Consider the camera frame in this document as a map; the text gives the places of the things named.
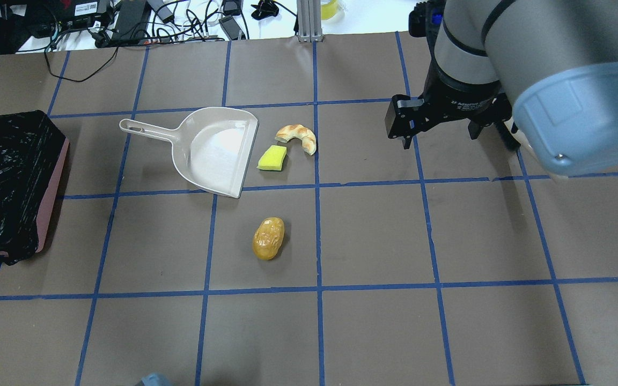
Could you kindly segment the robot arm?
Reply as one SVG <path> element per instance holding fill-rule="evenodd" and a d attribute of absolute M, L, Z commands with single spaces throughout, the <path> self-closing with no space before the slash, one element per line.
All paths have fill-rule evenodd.
<path fill-rule="evenodd" d="M 426 1 L 409 15 L 431 63 L 416 98 L 397 94 L 386 134 L 469 120 L 471 139 L 513 120 L 559 176 L 618 164 L 618 1 Z"/>

